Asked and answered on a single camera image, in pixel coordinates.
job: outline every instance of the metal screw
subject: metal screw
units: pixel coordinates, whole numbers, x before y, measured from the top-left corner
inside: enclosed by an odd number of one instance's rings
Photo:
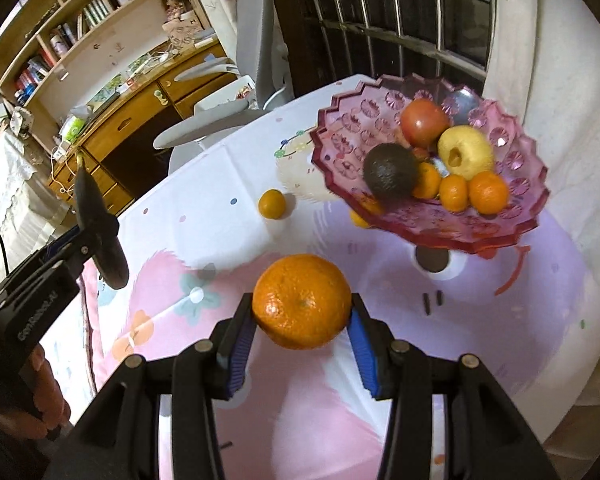
[[[142,357],[138,354],[131,354],[125,359],[125,365],[129,368],[138,368],[142,364]]]
[[[466,354],[462,356],[462,364],[467,368],[477,368],[480,364],[480,359],[473,354]]]
[[[196,342],[195,345],[193,345],[193,348],[196,349],[196,352],[204,354],[206,352],[212,351],[212,349],[214,348],[214,344],[211,341],[211,339],[201,339],[200,341]]]
[[[404,354],[405,352],[408,352],[409,348],[410,345],[408,341],[405,341],[404,339],[394,339],[391,341],[391,350],[398,354]]]

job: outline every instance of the tomato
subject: tomato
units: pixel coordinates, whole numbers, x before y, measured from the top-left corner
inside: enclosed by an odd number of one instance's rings
[[[414,99],[400,114],[405,140],[418,148],[428,148],[449,126],[442,108],[428,99]]]

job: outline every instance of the fruit bowl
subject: fruit bowl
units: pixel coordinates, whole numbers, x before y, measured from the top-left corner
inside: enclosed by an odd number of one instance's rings
[[[415,198],[381,214],[365,207],[372,198],[362,178],[366,153],[381,142],[396,141],[400,112],[416,98],[441,105],[452,126],[470,124],[486,136],[493,147],[494,171],[509,186],[509,203],[500,213],[481,216],[471,207],[451,213],[437,199]],[[310,135],[312,162],[324,174],[327,188],[371,225],[417,245],[467,253],[515,245],[538,225],[537,216],[549,197],[544,185],[547,168],[518,119],[504,113],[498,102],[445,79],[385,75],[361,82],[354,91],[334,95],[331,107],[318,111],[318,126]]]

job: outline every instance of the avocado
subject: avocado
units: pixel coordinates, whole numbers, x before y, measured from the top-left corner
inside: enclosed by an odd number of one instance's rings
[[[378,144],[366,154],[363,179],[380,202],[396,202],[411,196],[418,179],[418,161],[400,144]]]

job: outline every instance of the black cable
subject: black cable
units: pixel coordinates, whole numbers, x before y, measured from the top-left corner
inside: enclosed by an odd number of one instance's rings
[[[2,259],[4,260],[4,270],[9,274],[9,264],[7,263],[7,251],[4,248],[4,241],[2,240],[2,235],[0,234],[0,248],[2,249]]]

